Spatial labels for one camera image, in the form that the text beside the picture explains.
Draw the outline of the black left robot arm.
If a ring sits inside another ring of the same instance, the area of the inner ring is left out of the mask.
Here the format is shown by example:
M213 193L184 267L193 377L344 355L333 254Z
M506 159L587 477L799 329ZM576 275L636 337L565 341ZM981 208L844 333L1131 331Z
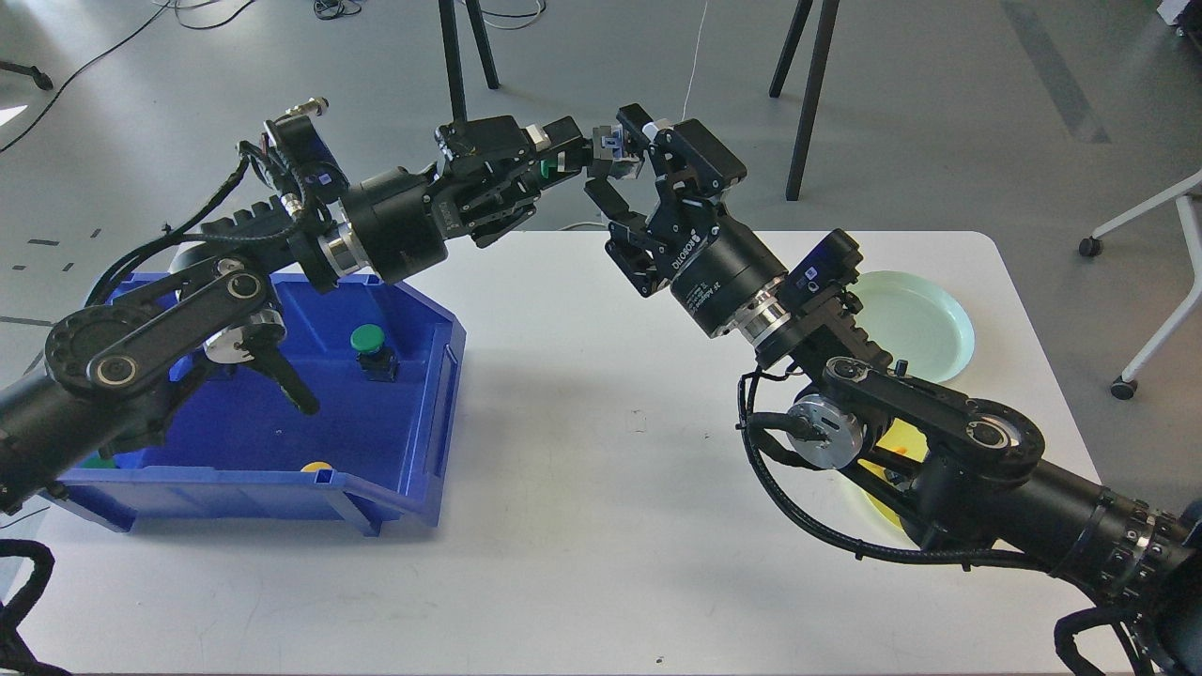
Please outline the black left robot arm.
M313 97L267 120L188 223L126 253L50 326L42 367L2 390L4 514L38 492L67 497L64 472L95 451L163 441L222 350L319 413L280 350L273 272L298 265L322 293L358 269L404 281L444 261L450 239L484 248L514 230L545 188L593 171L600 149L570 115L529 128L457 118L435 132L442 165L352 184L315 129L327 108Z

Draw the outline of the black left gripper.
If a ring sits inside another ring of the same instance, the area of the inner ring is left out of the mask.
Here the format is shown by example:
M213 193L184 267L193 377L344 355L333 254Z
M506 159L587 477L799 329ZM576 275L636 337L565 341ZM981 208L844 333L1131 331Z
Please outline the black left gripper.
M398 167L361 180L339 198L343 223L319 235L319 262L339 281L369 267L404 281L446 260L446 243L483 249L535 214L545 190L581 177L593 141L566 115L520 128L513 115L456 120L435 131L445 170Z

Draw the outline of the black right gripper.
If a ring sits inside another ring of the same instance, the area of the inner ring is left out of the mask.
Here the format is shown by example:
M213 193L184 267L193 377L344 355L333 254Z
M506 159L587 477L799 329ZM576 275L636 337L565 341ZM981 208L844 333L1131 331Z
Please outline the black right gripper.
M725 192L746 179L746 166L697 119L655 121L639 103L626 103L615 118L621 129L615 178L649 170L670 204L657 204L648 218L608 178L585 180L585 195L607 219L606 253L637 293L650 297L668 287L700 330L718 337L786 273L725 206Z

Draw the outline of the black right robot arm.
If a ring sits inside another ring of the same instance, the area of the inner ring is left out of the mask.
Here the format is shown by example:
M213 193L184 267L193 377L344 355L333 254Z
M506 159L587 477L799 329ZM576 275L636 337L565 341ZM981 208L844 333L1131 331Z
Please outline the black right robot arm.
M1099 669L1078 634L1109 625L1138 675L1200 672L1200 517L1118 496L1043 457L1025 415L911 376L859 330L858 243L837 229L786 267L738 223L725 192L746 166L700 120L653 121L626 103L588 143L585 192L609 223L607 254L644 297L668 287L700 330L737 330L756 368L737 386L746 458L779 510L858 558L1045 573L1090 607L1057 621L1057 657ZM892 510L914 548L820 522L767 461L835 470Z

